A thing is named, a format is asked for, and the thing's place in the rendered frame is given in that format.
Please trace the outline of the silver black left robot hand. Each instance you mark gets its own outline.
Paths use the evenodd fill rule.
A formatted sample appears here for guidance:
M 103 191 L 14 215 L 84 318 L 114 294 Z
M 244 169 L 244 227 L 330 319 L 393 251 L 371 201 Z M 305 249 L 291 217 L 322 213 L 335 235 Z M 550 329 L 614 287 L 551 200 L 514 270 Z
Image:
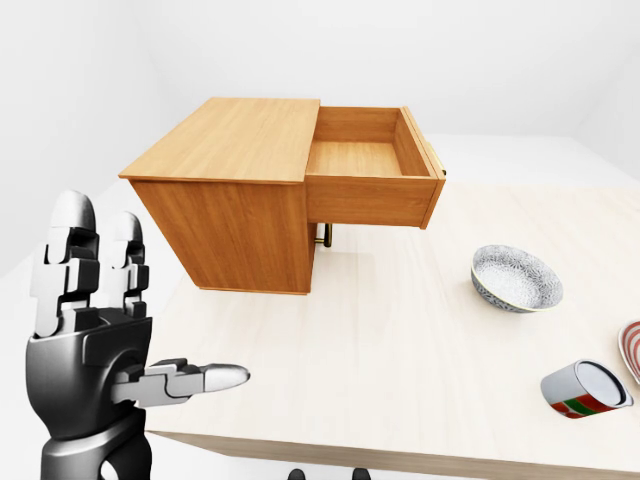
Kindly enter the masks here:
M 249 380 L 249 371 L 233 364 L 148 364 L 152 319 L 142 293 L 149 267 L 139 219 L 130 212 L 117 219 L 102 308 L 90 304 L 99 287 L 98 251 L 90 199 L 63 192 L 34 264 L 37 310 L 26 349 L 28 398 L 53 438 L 84 438 L 138 408 L 184 403 Z

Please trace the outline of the wooden cabinet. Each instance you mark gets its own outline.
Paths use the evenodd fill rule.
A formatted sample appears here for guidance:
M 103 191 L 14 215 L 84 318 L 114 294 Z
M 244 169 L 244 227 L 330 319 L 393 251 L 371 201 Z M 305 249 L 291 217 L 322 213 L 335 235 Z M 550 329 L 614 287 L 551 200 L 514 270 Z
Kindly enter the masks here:
M 317 99 L 211 98 L 120 174 L 202 289 L 306 294 Z

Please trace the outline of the open wooden drawer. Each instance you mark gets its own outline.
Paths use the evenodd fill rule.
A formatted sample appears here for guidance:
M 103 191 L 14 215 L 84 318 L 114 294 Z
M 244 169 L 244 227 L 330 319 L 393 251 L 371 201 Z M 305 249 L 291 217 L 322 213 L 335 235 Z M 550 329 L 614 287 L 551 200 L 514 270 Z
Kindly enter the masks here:
M 319 109 L 305 175 L 309 222 L 424 229 L 445 181 L 408 107 Z

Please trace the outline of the patterned grey white bowl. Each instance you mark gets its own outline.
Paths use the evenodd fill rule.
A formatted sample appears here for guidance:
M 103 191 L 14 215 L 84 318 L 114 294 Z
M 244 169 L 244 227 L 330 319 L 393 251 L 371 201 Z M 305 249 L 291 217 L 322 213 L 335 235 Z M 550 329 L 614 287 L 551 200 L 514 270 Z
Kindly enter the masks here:
M 556 273 L 538 257 L 506 245 L 476 250 L 471 280 L 480 296 L 493 306 L 517 313 L 549 310 L 563 299 Z

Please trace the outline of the silver tin with red label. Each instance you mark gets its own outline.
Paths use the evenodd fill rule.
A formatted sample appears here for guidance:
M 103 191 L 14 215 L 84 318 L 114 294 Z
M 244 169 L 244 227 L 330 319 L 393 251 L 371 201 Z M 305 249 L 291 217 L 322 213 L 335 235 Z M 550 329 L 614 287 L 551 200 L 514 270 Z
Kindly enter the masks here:
M 634 404 L 622 381 L 606 366 L 591 359 L 578 360 L 545 376 L 540 388 L 546 402 L 571 419 Z

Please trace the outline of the plate with red rings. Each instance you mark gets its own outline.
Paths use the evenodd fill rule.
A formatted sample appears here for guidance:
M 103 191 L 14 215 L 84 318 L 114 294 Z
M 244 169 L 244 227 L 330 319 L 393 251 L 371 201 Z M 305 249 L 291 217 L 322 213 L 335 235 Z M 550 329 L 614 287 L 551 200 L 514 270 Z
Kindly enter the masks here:
M 640 385 L 640 319 L 629 322 L 618 334 L 618 345 L 623 361 Z

